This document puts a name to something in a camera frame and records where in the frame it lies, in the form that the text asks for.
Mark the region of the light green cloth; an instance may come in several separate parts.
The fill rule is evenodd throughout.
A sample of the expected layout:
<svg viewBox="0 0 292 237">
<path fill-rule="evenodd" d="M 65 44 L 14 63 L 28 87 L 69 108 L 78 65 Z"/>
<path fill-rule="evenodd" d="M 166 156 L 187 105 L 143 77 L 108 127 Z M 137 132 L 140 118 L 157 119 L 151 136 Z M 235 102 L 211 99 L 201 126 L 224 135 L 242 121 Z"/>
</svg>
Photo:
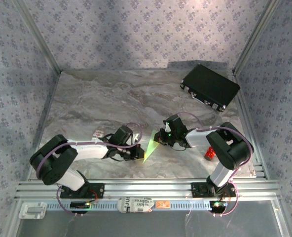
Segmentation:
<svg viewBox="0 0 292 237">
<path fill-rule="evenodd" d="M 155 149 L 158 147 L 159 143 L 155 142 L 154 137 L 157 131 L 153 130 L 149 139 L 149 143 L 147 146 L 147 149 L 145 151 L 143 163 L 146 162 L 146 160 L 149 158 L 149 156 L 155 151 Z"/>
</svg>

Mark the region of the small pink white card box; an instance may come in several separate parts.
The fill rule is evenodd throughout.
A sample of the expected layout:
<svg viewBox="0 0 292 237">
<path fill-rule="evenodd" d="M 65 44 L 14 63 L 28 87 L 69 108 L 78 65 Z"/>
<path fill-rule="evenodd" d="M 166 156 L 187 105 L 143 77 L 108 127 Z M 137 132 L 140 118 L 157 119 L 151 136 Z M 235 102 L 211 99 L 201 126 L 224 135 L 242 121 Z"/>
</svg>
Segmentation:
<svg viewBox="0 0 292 237">
<path fill-rule="evenodd" d="M 91 140 L 92 141 L 99 141 L 103 139 L 103 137 L 105 136 L 105 132 L 103 130 L 98 130 L 96 129 L 94 132 L 93 132 L 93 135 L 92 135 L 92 138 Z"/>
</svg>

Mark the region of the red toy block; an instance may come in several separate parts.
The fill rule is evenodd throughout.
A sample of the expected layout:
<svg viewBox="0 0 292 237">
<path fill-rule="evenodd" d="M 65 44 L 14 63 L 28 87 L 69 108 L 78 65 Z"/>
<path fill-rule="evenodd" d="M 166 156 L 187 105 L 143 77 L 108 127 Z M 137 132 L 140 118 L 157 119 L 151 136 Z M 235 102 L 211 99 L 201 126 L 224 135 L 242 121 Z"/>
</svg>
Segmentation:
<svg viewBox="0 0 292 237">
<path fill-rule="evenodd" d="M 204 158 L 206 160 L 213 160 L 214 156 L 215 156 L 215 151 L 212 147 L 209 147 L 204 155 Z"/>
</svg>

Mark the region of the printed white paper roll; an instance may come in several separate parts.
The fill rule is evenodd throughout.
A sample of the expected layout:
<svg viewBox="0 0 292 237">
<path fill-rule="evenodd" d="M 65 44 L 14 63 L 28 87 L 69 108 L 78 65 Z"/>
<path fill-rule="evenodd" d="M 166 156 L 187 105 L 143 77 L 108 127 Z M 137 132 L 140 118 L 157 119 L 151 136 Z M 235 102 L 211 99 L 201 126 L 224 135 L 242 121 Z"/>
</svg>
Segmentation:
<svg viewBox="0 0 292 237">
<path fill-rule="evenodd" d="M 121 197 L 117 202 L 117 210 L 121 213 L 152 212 L 154 201 L 148 197 Z"/>
</svg>

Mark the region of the black hard case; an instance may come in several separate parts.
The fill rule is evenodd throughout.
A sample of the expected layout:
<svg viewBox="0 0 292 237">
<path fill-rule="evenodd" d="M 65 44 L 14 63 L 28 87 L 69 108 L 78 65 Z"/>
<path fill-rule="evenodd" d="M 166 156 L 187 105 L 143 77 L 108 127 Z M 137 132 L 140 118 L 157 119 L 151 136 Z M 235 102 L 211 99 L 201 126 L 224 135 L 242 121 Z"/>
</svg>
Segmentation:
<svg viewBox="0 0 292 237">
<path fill-rule="evenodd" d="M 194 99 L 223 112 L 237 95 L 240 86 L 199 64 L 181 81 L 180 87 Z"/>
</svg>

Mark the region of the clear acrylic panel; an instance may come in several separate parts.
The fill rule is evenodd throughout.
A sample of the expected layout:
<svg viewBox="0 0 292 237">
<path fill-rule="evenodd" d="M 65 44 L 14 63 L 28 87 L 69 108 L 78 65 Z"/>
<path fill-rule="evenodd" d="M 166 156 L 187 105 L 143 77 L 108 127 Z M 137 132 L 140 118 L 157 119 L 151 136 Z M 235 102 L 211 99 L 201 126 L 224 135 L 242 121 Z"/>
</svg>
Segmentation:
<svg viewBox="0 0 292 237">
<path fill-rule="evenodd" d="M 241 201 L 226 216 L 203 210 L 151 213 L 92 211 L 73 217 L 47 211 L 41 220 L 22 220 L 16 237 L 290 237 L 271 201 Z"/>
</svg>

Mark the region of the black controller board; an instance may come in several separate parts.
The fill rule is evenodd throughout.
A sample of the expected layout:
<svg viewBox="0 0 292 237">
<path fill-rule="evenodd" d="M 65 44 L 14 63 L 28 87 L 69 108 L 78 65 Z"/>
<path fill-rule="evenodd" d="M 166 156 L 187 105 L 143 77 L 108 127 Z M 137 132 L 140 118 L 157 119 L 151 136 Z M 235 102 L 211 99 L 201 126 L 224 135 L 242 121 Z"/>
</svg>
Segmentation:
<svg viewBox="0 0 292 237">
<path fill-rule="evenodd" d="M 223 214 L 228 206 L 226 201 L 210 201 L 211 213 Z"/>
<path fill-rule="evenodd" d="M 72 201 L 70 203 L 70 209 L 73 214 L 85 214 L 90 207 L 91 203 L 87 201 Z"/>
</svg>

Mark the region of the long aluminium mounting rail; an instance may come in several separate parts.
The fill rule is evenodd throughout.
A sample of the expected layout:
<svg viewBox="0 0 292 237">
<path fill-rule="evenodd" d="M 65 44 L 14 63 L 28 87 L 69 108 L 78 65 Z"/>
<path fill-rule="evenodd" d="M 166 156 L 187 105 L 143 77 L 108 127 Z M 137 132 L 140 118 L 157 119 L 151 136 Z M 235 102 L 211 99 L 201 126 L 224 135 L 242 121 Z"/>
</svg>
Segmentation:
<svg viewBox="0 0 292 237">
<path fill-rule="evenodd" d="M 191 184 L 202 179 L 105 179 L 104 198 L 150 197 L 153 199 L 191 198 Z M 263 178 L 236 178 L 233 180 L 242 200 L 271 200 L 282 195 L 276 180 Z M 53 200 L 57 186 L 46 186 L 41 181 L 19 183 L 14 198 L 20 200 Z"/>
</svg>

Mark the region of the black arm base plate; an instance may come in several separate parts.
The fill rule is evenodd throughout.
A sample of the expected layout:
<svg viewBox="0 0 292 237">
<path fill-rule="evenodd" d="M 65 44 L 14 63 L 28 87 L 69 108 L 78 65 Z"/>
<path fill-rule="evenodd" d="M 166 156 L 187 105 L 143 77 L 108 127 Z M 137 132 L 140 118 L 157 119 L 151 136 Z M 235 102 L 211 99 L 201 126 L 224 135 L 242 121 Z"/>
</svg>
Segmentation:
<svg viewBox="0 0 292 237">
<path fill-rule="evenodd" d="M 76 191 L 73 191 L 72 189 L 63 186 L 63 192 L 61 192 L 60 198 L 99 199 L 103 198 L 104 189 L 104 183 L 85 183 Z"/>
<path fill-rule="evenodd" d="M 236 197 L 234 185 L 230 183 L 217 187 L 212 183 L 195 182 L 191 183 L 191 192 L 193 198 Z"/>
</svg>

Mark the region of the aluminium table side rail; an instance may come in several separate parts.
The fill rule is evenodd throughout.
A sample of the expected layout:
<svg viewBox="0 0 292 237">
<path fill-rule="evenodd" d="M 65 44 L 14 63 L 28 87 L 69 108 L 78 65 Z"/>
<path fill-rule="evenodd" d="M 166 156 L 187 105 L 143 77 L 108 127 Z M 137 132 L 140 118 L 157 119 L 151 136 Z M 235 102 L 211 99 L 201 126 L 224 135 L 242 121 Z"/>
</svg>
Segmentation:
<svg viewBox="0 0 292 237">
<path fill-rule="evenodd" d="M 39 104 L 37 106 L 32 106 L 34 110 L 33 115 L 38 115 L 38 117 L 36 120 L 36 128 L 33 130 L 31 149 L 27 155 L 28 172 L 25 176 L 25 181 L 29 181 L 31 179 L 31 174 L 34 172 L 32 166 L 29 163 L 29 160 L 30 157 L 39 149 L 45 129 L 45 123 L 51 109 L 60 74 L 60 72 L 47 73 L 45 76 L 38 80 L 38 84 L 33 88 L 33 95 L 36 95 L 38 97 L 37 102 Z"/>
<path fill-rule="evenodd" d="M 245 132 L 245 137 L 251 142 L 254 148 L 254 154 L 252 157 L 252 162 L 254 164 L 256 177 L 257 178 L 265 178 L 270 179 L 270 175 L 268 172 L 267 165 L 264 160 L 263 152 L 260 146 L 260 143 L 257 140 L 257 135 L 254 127 L 254 123 L 251 118 L 251 114 L 247 105 L 247 101 L 245 99 L 243 93 L 243 87 L 235 74 L 232 72 L 232 79 L 235 83 L 240 86 L 240 90 L 235 97 L 235 102 L 237 105 L 237 109 L 239 112 L 240 120 L 242 123 L 243 131 Z"/>
</svg>

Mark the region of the grey metal bracket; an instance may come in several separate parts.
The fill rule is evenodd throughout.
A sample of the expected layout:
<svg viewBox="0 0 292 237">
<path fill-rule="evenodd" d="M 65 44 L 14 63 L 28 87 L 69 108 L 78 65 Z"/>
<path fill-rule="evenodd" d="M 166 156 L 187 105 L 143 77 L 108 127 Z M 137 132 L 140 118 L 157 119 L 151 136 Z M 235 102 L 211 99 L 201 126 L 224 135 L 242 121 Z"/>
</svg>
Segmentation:
<svg viewBox="0 0 292 237">
<path fill-rule="evenodd" d="M 45 202 L 23 202 L 19 212 L 19 219 L 39 220 L 45 217 L 47 204 Z"/>
</svg>

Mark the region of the aluminium frame post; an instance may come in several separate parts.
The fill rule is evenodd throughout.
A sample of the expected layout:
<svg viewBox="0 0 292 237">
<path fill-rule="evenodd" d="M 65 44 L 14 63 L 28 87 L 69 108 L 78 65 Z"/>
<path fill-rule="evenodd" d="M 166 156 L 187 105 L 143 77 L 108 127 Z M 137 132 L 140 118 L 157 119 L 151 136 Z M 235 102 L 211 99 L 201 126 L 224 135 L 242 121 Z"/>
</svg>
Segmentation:
<svg viewBox="0 0 292 237">
<path fill-rule="evenodd" d="M 254 30 L 252 31 L 239 59 L 237 60 L 237 63 L 235 64 L 235 67 L 232 70 L 235 76 L 240 75 L 248 59 L 251 57 L 254 48 L 260 40 L 268 23 L 272 19 L 274 12 L 278 8 L 280 2 L 281 0 L 268 0 L 261 15 L 259 16 L 258 22 Z"/>
<path fill-rule="evenodd" d="M 43 35 L 41 34 L 33 16 L 30 14 L 24 0 L 12 0 L 18 12 L 20 13 L 23 21 L 29 28 L 34 40 L 38 44 L 41 53 L 46 58 L 47 62 L 51 66 L 51 68 L 55 71 L 57 75 L 61 73 L 61 69 L 59 68 L 52 52 L 50 51 Z"/>
</svg>

